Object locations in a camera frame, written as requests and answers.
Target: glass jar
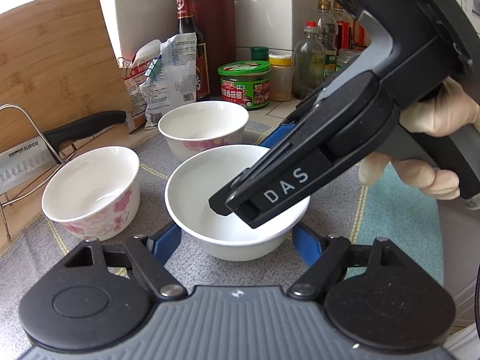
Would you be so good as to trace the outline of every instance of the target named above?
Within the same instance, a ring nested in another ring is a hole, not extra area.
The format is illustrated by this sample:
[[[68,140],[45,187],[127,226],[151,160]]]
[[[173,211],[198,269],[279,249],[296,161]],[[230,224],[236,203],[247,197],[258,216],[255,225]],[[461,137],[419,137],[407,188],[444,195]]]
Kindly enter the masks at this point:
[[[341,49],[338,53],[337,58],[337,68],[335,69],[340,70],[344,67],[352,58],[359,56],[361,54],[360,51],[350,50],[350,49]]]
[[[270,62],[270,100],[290,101],[292,99],[292,57],[291,55],[268,55]]]
[[[222,99],[247,110],[268,105],[270,64],[266,61],[241,61],[218,68]]]

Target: latex glove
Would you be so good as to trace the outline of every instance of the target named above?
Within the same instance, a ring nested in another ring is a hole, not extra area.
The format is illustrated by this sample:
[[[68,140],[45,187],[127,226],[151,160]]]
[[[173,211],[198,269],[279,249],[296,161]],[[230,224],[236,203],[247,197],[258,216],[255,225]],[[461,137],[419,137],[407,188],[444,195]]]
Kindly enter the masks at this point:
[[[480,106],[451,78],[443,82],[437,96],[425,102],[415,102],[400,113],[400,124],[409,132],[424,132],[443,137],[460,127],[473,124],[480,130]],[[440,200],[460,195],[458,176],[445,169],[433,169],[419,160],[397,161],[388,155],[373,152],[365,157],[358,169],[358,178],[371,185],[391,162],[400,179],[424,194]]]

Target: spice jar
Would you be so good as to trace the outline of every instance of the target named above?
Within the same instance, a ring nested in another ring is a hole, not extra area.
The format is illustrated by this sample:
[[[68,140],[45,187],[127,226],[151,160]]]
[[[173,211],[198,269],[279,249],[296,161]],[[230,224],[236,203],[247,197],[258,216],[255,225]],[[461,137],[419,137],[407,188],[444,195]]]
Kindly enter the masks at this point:
[[[250,59],[252,61],[268,62],[268,47],[253,46],[250,48]]]
[[[290,101],[292,98],[291,55],[268,55],[270,62],[270,100]]]
[[[268,104],[270,64],[266,61],[241,61],[218,68],[222,99],[247,110]]]

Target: pink flower pattern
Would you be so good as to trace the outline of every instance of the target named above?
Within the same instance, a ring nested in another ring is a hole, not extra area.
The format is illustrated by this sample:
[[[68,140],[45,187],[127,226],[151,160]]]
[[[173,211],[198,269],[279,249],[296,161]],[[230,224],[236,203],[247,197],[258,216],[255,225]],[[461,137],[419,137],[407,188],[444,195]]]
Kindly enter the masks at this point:
[[[115,203],[113,207],[113,212],[120,212],[125,210],[125,208],[128,205],[128,202],[130,201],[130,195],[131,195],[131,188],[128,188],[126,192],[123,194],[121,199]]]
[[[229,143],[225,139],[209,139],[201,141],[183,141],[183,146],[192,152],[202,152],[207,149],[212,149],[213,147],[225,146]]]
[[[67,224],[64,224],[63,227],[66,228],[68,231],[71,231],[72,233],[83,234],[83,229],[81,227]]]
[[[119,231],[119,230],[122,228],[123,222],[125,222],[125,221],[123,220],[123,218],[122,218],[121,215],[120,215],[120,216],[116,216],[115,219],[114,219],[114,221],[115,221],[115,227],[114,227],[113,229],[114,229],[115,231]]]
[[[74,223],[63,223],[63,227],[80,238],[110,238],[119,233],[126,224],[129,223],[129,217],[133,214],[132,210],[135,210],[136,212],[137,208],[131,206],[131,204],[129,205],[129,203],[137,201],[135,196],[131,197],[132,193],[133,191],[130,187],[123,193],[123,195],[114,201],[113,208],[109,205],[90,218]]]

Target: green jar lid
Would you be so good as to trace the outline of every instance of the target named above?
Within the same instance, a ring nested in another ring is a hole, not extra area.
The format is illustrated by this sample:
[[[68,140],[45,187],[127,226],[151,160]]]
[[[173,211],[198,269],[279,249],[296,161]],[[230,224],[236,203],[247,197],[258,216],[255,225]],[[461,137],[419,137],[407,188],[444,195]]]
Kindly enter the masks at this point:
[[[250,58],[252,60],[268,61],[268,47],[254,46],[250,48]]]
[[[269,70],[270,63],[267,61],[239,61],[220,66],[218,73],[220,76],[251,76]]]

